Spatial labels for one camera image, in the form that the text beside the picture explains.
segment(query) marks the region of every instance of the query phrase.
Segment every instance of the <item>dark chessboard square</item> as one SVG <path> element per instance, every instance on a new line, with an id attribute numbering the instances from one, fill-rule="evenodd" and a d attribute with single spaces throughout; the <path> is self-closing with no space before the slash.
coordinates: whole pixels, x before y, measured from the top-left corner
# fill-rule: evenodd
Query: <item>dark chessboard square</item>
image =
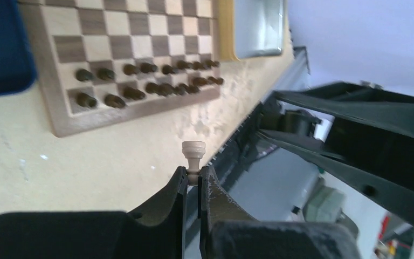
<path id="1" fill-rule="evenodd" d="M 102 85 L 102 84 L 109 84 L 115 82 L 114 80 L 111 81 L 105 81 L 100 79 L 98 75 L 98 71 L 100 69 L 110 69 L 113 70 L 113 64 L 111 60 L 103 60 L 103 61 L 96 61 L 96 62 L 90 62 L 89 67 L 91 68 L 91 72 L 94 75 L 93 78 L 93 85 Z"/>
<path id="2" fill-rule="evenodd" d="M 147 0 L 150 13 L 165 13 L 165 0 Z"/>
<path id="3" fill-rule="evenodd" d="M 153 55 L 155 57 L 163 57 L 169 55 L 169 38 L 167 36 L 153 36 Z"/>
<path id="4" fill-rule="evenodd" d="M 183 0 L 183 15 L 197 16 L 196 0 Z"/>
<path id="5" fill-rule="evenodd" d="M 81 36 L 53 36 L 53 39 L 59 62 L 86 61 L 85 48 Z"/>
<path id="6" fill-rule="evenodd" d="M 199 42 L 197 36 L 185 37 L 185 52 L 188 55 L 199 53 Z"/>
<path id="7" fill-rule="evenodd" d="M 75 0 L 45 0 L 46 5 L 75 7 Z"/>
<path id="8" fill-rule="evenodd" d="M 104 0 L 104 8 L 106 10 L 127 11 L 128 6 L 126 0 Z"/>
<path id="9" fill-rule="evenodd" d="M 67 91 L 67 96 L 69 98 L 69 104 L 71 106 L 71 111 L 73 114 L 81 113 L 81 112 L 87 112 L 90 110 L 96 110 L 98 107 L 94 108 L 88 108 L 88 107 L 82 107 L 77 104 L 77 95 L 79 93 L 85 93 L 89 96 L 96 98 L 94 96 L 94 90 L 92 87 L 84 87 L 84 88 L 76 88 L 76 89 L 70 89 Z"/>
<path id="10" fill-rule="evenodd" d="M 129 13 L 129 24 L 131 25 L 131 35 L 150 35 L 148 15 L 145 13 Z"/>
<path id="11" fill-rule="evenodd" d="M 199 18 L 198 32 L 199 32 L 199 35 L 210 35 L 210 19 Z"/>
<path id="12" fill-rule="evenodd" d="M 79 9 L 81 31 L 85 35 L 105 35 L 106 23 L 101 10 Z"/>
<path id="13" fill-rule="evenodd" d="M 183 35 L 183 17 L 182 16 L 168 16 L 167 28 L 169 35 Z"/>
<path id="14" fill-rule="evenodd" d="M 129 36 L 110 36 L 110 46 L 114 59 L 125 59 L 133 57 L 131 38 Z"/>

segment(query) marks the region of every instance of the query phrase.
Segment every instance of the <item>chessboard square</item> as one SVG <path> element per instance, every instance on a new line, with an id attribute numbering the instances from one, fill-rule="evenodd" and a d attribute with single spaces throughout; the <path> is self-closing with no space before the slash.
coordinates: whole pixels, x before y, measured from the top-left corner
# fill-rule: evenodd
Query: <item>chessboard square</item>
<path id="1" fill-rule="evenodd" d="M 149 15 L 150 35 L 167 35 L 167 17 L 165 15 Z"/>
<path id="2" fill-rule="evenodd" d="M 212 53 L 212 36 L 199 36 L 199 54 Z"/>
<path id="3" fill-rule="evenodd" d="M 198 30 L 199 30 L 199 35 L 210 35 L 210 19 L 199 18 Z"/>
<path id="4" fill-rule="evenodd" d="M 84 35 L 105 35 L 106 23 L 102 10 L 79 9 L 81 31 Z"/>
<path id="5" fill-rule="evenodd" d="M 130 81 L 132 79 L 136 79 L 135 75 L 128 76 L 123 72 L 123 67 L 127 64 L 135 65 L 135 61 L 133 59 L 120 59 L 120 60 L 113 60 L 113 71 L 115 71 L 115 81 L 117 83 L 122 83 L 126 81 Z"/>
<path id="6" fill-rule="evenodd" d="M 102 80 L 98 77 L 98 71 L 100 69 L 110 69 L 113 70 L 113 64 L 111 60 L 101 60 L 89 63 L 89 68 L 91 69 L 91 73 L 93 73 L 93 85 L 101 85 L 101 84 L 108 84 L 110 80 Z"/>
<path id="7" fill-rule="evenodd" d="M 75 7 L 75 0 L 45 0 L 46 5 Z"/>
<path id="8" fill-rule="evenodd" d="M 104 8 L 106 10 L 115 10 L 115 11 L 126 11 L 128 5 L 126 0 L 103 0 Z"/>
<path id="9" fill-rule="evenodd" d="M 76 9 L 44 6 L 42 10 L 50 35 L 81 35 Z"/>
<path id="10" fill-rule="evenodd" d="M 125 59 L 133 57 L 131 38 L 129 36 L 110 36 L 110 46 L 114 59 Z"/>
<path id="11" fill-rule="evenodd" d="M 128 17 L 132 35 L 150 35 L 148 15 L 145 13 L 131 12 Z"/>
<path id="12" fill-rule="evenodd" d="M 108 36 L 84 36 L 86 58 L 88 61 L 111 59 L 110 42 Z"/>
<path id="13" fill-rule="evenodd" d="M 169 35 L 182 35 L 183 34 L 183 17 L 182 16 L 168 16 L 167 17 L 167 29 Z"/>
<path id="14" fill-rule="evenodd" d="M 135 58 L 150 58 L 153 56 L 151 36 L 131 36 Z"/>
<path id="15" fill-rule="evenodd" d="M 97 105 L 94 108 L 88 108 L 88 107 L 83 107 L 77 104 L 77 96 L 79 95 L 79 93 L 88 94 L 89 96 L 96 99 L 96 96 L 94 95 L 94 90 L 91 86 L 68 90 L 67 97 L 69 98 L 69 105 L 71 107 L 72 114 L 78 114 L 81 112 L 96 110 L 98 108 Z"/>
<path id="16" fill-rule="evenodd" d="M 60 63 L 86 61 L 81 36 L 54 36 L 53 39 Z"/>
<path id="17" fill-rule="evenodd" d="M 77 7 L 80 8 L 92 8 L 92 9 L 103 9 L 104 0 L 76 0 Z"/>
<path id="18" fill-rule="evenodd" d="M 182 0 L 183 1 L 183 15 L 197 16 L 196 0 Z"/>
<path id="19" fill-rule="evenodd" d="M 198 35 L 198 25 L 196 17 L 183 17 L 183 34 L 186 36 Z"/>
<path id="20" fill-rule="evenodd" d="M 147 0 L 148 1 L 148 11 L 150 13 L 165 13 L 165 4 L 164 0 Z"/>
<path id="21" fill-rule="evenodd" d="M 106 11 L 106 27 L 109 35 L 129 35 L 128 15 L 125 12 Z"/>
<path id="22" fill-rule="evenodd" d="M 185 51 L 186 54 L 198 54 L 199 43 L 197 36 L 186 36 L 185 37 Z"/>
<path id="23" fill-rule="evenodd" d="M 212 1 L 211 0 L 196 0 L 197 16 L 212 18 Z"/>
<path id="24" fill-rule="evenodd" d="M 89 65 L 87 62 L 76 62 L 76 63 L 63 63 L 58 65 L 58 74 L 63 89 L 81 88 L 91 86 L 90 81 L 81 82 L 76 79 L 75 73 L 85 69 L 89 71 Z"/>
<path id="25" fill-rule="evenodd" d="M 148 12 L 147 0 L 126 0 L 128 11 L 131 12 Z"/>
<path id="26" fill-rule="evenodd" d="M 151 41 L 153 44 L 153 55 L 155 57 L 169 55 L 169 39 L 167 36 L 153 36 Z"/>
<path id="27" fill-rule="evenodd" d="M 165 0 L 165 10 L 169 15 L 183 15 L 182 0 Z"/>
<path id="28" fill-rule="evenodd" d="M 169 36 L 169 53 L 171 56 L 185 54 L 185 37 Z"/>

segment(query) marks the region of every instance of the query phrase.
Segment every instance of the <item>blue container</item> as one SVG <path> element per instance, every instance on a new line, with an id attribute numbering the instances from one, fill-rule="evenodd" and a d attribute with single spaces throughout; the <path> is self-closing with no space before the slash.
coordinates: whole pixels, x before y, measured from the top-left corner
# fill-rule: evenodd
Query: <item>blue container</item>
<path id="1" fill-rule="evenodd" d="M 0 0 L 0 95 L 18 93 L 36 78 L 31 47 L 15 0 Z"/>

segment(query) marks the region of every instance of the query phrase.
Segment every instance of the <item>chess pawn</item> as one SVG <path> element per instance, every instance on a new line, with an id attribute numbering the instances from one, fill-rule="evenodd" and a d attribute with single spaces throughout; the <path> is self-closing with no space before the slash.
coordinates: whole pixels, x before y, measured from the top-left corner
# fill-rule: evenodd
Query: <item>chess pawn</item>
<path id="1" fill-rule="evenodd" d="M 145 99 L 145 93 L 140 91 L 139 89 L 126 87 L 123 90 L 123 97 L 125 97 L 126 99 L 133 99 L 135 101 L 138 101 Z"/>
<path id="2" fill-rule="evenodd" d="M 89 96 L 86 93 L 79 93 L 75 100 L 77 104 L 81 107 L 86 107 L 90 109 L 96 108 L 96 106 L 98 105 L 98 101 L 94 97 Z"/>
<path id="3" fill-rule="evenodd" d="M 136 67 L 135 65 L 126 64 L 126 65 L 123 66 L 123 73 L 125 73 L 125 75 L 127 75 L 127 76 L 131 76 L 133 74 L 138 74 L 139 72 L 140 72 L 139 68 Z"/>
<path id="4" fill-rule="evenodd" d="M 204 61 L 204 64 L 206 67 L 208 68 L 212 68 L 212 67 L 220 67 L 220 62 L 218 61 L 212 61 L 212 60 L 206 60 Z"/>
<path id="5" fill-rule="evenodd" d="M 177 74 L 178 69 L 169 65 L 165 65 L 163 66 L 162 72 L 163 74 Z"/>
<path id="6" fill-rule="evenodd" d="M 215 77 L 209 77 L 208 80 L 214 82 L 217 85 L 223 85 L 224 84 L 224 79 L 219 77 L 219 78 L 215 78 Z"/>
<path id="7" fill-rule="evenodd" d="M 197 185 L 197 178 L 201 171 L 199 163 L 205 154 L 205 143 L 201 141 L 185 141 L 182 143 L 182 153 L 188 160 L 188 184 Z"/>
<path id="8" fill-rule="evenodd" d="M 115 79 L 115 72 L 113 72 L 110 69 L 99 69 L 98 70 L 98 74 L 97 74 L 98 78 L 104 80 L 104 81 L 108 81 L 108 80 L 114 80 Z"/>
<path id="9" fill-rule="evenodd" d="M 194 86 L 204 86 L 211 85 L 213 82 L 202 77 L 196 77 L 193 79 L 192 83 Z"/>
<path id="10" fill-rule="evenodd" d="M 193 67 L 194 67 L 193 63 L 186 62 L 185 60 L 179 60 L 179 61 L 177 61 L 176 66 L 180 70 L 193 69 Z"/>
<path id="11" fill-rule="evenodd" d="M 154 73 L 158 71 L 158 67 L 154 64 L 142 63 L 140 64 L 140 71 L 145 74 Z"/>
<path id="12" fill-rule="evenodd" d="M 123 109 L 126 107 L 125 101 L 123 101 L 123 99 L 121 99 L 119 96 L 115 96 L 113 94 L 106 95 L 104 98 L 104 103 L 112 108 Z"/>
<path id="13" fill-rule="evenodd" d="M 89 72 L 86 69 L 79 69 L 75 73 L 75 78 L 80 82 L 91 81 L 93 80 L 93 73 Z"/>
<path id="14" fill-rule="evenodd" d="M 207 66 L 205 66 L 201 62 L 194 62 L 193 63 L 193 69 L 194 70 L 206 70 L 207 69 Z"/>

